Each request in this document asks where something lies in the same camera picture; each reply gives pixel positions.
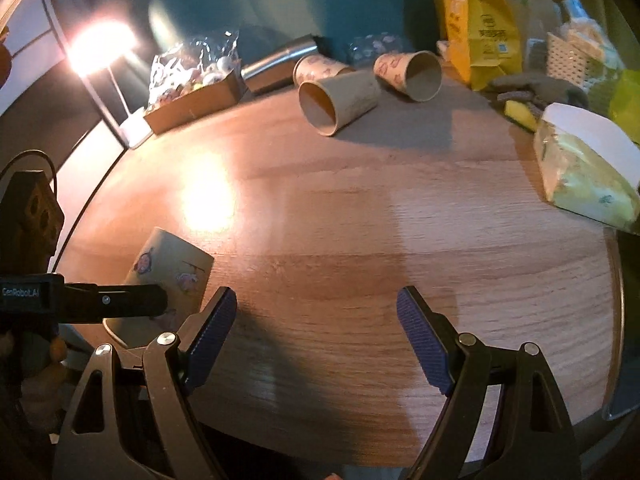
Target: clear plastic bag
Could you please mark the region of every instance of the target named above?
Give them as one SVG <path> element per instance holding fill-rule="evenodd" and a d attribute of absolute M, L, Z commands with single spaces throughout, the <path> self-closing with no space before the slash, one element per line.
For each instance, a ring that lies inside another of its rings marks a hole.
<path fill-rule="evenodd" d="M 353 38 L 347 47 L 347 61 L 354 68 L 372 67 L 382 54 L 400 54 L 405 52 L 406 42 L 399 36 L 388 32 L 369 34 L 364 38 Z"/>
<path fill-rule="evenodd" d="M 156 56 L 151 66 L 149 106 L 155 110 L 205 85 L 240 73 L 238 31 L 221 30 L 179 43 Z"/>

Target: yellow bag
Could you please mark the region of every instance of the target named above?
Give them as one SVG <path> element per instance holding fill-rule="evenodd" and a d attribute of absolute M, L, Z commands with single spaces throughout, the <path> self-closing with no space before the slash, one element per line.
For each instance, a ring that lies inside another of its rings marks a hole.
<path fill-rule="evenodd" d="M 445 0 L 449 55 L 473 90 L 522 71 L 520 34 L 505 0 Z"/>
<path fill-rule="evenodd" d="M 609 105 L 609 117 L 640 144 L 640 72 L 625 70 Z"/>

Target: paper cup opening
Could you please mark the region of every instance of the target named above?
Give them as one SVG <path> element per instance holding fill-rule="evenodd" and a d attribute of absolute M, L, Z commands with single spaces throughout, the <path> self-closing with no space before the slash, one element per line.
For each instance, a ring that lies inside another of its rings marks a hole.
<path fill-rule="evenodd" d="M 334 104 L 330 97 L 313 82 L 305 81 L 298 91 L 300 108 L 306 120 L 324 136 L 332 136 L 337 131 Z"/>
<path fill-rule="evenodd" d="M 429 52 L 419 52 L 406 67 L 406 94 L 414 101 L 432 99 L 440 91 L 442 69 L 438 58 Z"/>

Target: wood grain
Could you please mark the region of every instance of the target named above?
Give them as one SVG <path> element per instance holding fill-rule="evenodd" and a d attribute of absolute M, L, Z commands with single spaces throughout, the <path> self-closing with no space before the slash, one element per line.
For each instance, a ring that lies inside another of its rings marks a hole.
<path fill-rule="evenodd" d="M 206 300 L 228 285 L 240 310 L 192 405 L 204 423 L 293 456 L 416 458 L 444 398 L 396 319 L 407 284 L 459 332 L 539 343 L 577 422 L 607 385 L 609 261 L 600 224 L 542 200 L 531 141 L 450 78 L 424 104 L 383 93 L 334 138 L 286 91 L 127 153 L 58 270 L 119 283 L 154 226 L 213 254 Z M 492 389 L 470 459 L 496 401 Z"/>

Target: cardboard box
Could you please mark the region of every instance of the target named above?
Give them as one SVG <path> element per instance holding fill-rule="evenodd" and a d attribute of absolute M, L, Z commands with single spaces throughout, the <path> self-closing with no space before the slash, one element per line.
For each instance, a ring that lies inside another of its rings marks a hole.
<path fill-rule="evenodd" d="M 242 97 L 238 78 L 230 73 L 219 83 L 203 86 L 145 114 L 156 135 L 238 104 Z"/>

